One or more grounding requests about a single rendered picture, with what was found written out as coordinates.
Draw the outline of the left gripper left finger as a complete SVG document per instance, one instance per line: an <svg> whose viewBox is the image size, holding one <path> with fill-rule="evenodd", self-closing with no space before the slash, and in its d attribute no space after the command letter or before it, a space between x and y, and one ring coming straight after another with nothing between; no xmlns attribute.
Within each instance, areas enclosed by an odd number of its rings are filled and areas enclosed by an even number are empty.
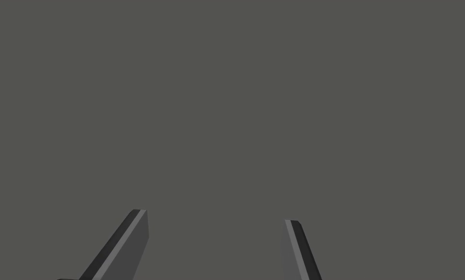
<svg viewBox="0 0 465 280"><path fill-rule="evenodd" d="M133 280L148 240L147 211L131 210L79 280Z"/></svg>

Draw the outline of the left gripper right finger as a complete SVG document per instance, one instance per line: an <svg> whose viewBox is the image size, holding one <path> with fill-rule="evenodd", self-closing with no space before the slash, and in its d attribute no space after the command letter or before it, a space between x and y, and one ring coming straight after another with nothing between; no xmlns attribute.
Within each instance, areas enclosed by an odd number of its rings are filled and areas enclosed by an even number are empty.
<svg viewBox="0 0 465 280"><path fill-rule="evenodd" d="M301 223L283 220L281 238L283 280L323 280Z"/></svg>

